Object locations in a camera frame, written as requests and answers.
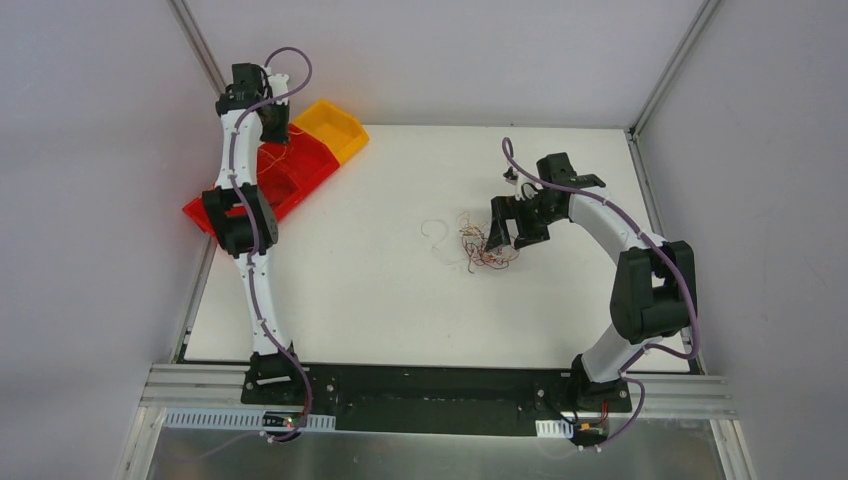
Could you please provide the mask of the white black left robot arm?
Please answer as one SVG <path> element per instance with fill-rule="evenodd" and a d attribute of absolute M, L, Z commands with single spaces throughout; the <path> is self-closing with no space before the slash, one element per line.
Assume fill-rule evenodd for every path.
<path fill-rule="evenodd" d="M 259 186 L 258 154 L 265 143 L 290 141 L 285 74 L 253 63 L 232 67 L 232 82 L 216 101 L 224 145 L 214 186 L 201 195 L 213 234 L 234 261 L 248 304 L 252 353 L 246 382 L 267 391 L 281 404 L 297 402 L 305 378 L 297 371 L 293 340 L 278 315 L 272 293 L 271 250 L 278 221 Z"/>

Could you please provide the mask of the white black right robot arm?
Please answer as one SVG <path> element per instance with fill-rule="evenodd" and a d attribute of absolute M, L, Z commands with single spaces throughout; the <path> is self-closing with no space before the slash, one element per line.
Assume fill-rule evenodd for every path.
<path fill-rule="evenodd" d="M 611 198 L 605 182 L 595 174 L 577 173 L 565 152 L 537 161 L 536 175 L 520 168 L 510 152 L 505 155 L 509 167 L 503 177 L 514 192 L 491 201 L 486 250 L 521 250 L 545 242 L 551 224 L 569 221 L 585 230 L 616 268 L 610 325 L 572 364 L 567 384 L 572 404 L 595 408 L 650 350 L 688 359 L 689 354 L 662 341 L 692 328 L 697 316 L 691 246 L 642 229 Z"/>

